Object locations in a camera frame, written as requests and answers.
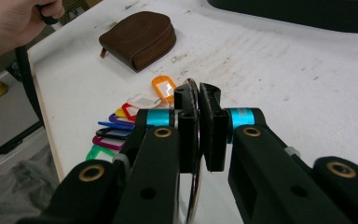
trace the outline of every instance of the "green key tag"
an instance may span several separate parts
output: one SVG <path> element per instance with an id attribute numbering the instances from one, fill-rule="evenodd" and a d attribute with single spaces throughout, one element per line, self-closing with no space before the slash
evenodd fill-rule
<path id="1" fill-rule="evenodd" d="M 92 146 L 91 150 L 87 154 L 86 161 L 89 160 L 102 160 L 110 161 L 115 157 L 115 153 L 105 147 L 100 147 L 97 145 Z"/>

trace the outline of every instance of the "brown coin purse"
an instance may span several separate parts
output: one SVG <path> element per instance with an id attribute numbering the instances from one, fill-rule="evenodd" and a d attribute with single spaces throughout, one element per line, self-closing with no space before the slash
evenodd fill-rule
<path id="1" fill-rule="evenodd" d="M 168 53 L 176 42 L 171 20 L 166 15 L 142 11 L 120 21 L 100 36 L 106 51 L 139 72 Z"/>

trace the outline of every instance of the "brass grommet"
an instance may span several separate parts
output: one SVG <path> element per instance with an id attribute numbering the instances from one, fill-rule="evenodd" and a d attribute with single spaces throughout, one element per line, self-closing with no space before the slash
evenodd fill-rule
<path id="1" fill-rule="evenodd" d="M 103 175 L 103 173 L 104 173 L 104 168 L 100 164 L 90 165 L 84 168 L 80 172 L 79 179 L 83 182 L 91 182 L 100 178 Z"/>
<path id="2" fill-rule="evenodd" d="M 260 134 L 261 134 L 261 132 L 258 131 L 258 129 L 256 129 L 256 128 L 244 128 L 243 132 L 246 135 L 249 135 L 249 136 L 252 136 L 252 137 L 257 137 L 257 136 L 260 136 Z"/>
<path id="3" fill-rule="evenodd" d="M 154 131 L 154 134 L 157 137 L 168 137 L 172 134 L 172 132 L 167 128 L 159 128 Z"/>
<path id="4" fill-rule="evenodd" d="M 356 172 L 347 164 L 339 161 L 330 161 L 326 164 L 331 173 L 345 178 L 356 177 Z"/>

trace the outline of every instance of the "table surface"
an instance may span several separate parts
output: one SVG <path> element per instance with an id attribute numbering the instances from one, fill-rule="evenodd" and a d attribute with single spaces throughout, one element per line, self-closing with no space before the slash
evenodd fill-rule
<path id="1" fill-rule="evenodd" d="M 134 73 L 111 54 L 100 58 L 98 38 L 139 11 L 169 16 L 177 42 Z M 97 122 L 130 96 L 153 94 L 151 80 L 159 75 L 176 85 L 191 77 L 219 87 L 222 107 L 261 108 L 269 127 L 309 166 L 331 155 L 358 164 L 358 34 L 229 12 L 206 0 L 104 0 L 29 54 L 60 179 L 85 160 L 102 128 Z M 188 176 L 181 181 L 186 200 Z M 241 222 L 227 169 L 204 169 L 201 185 L 196 223 Z"/>

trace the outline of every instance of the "cyan band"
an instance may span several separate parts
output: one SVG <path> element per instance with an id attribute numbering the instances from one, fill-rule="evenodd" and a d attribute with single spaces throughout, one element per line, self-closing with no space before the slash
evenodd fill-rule
<path id="1" fill-rule="evenodd" d="M 146 124 L 147 126 L 170 126 L 170 110 L 149 109 Z"/>
<path id="2" fill-rule="evenodd" d="M 250 108 L 230 108 L 232 131 L 244 124 L 255 124 L 255 116 Z"/>

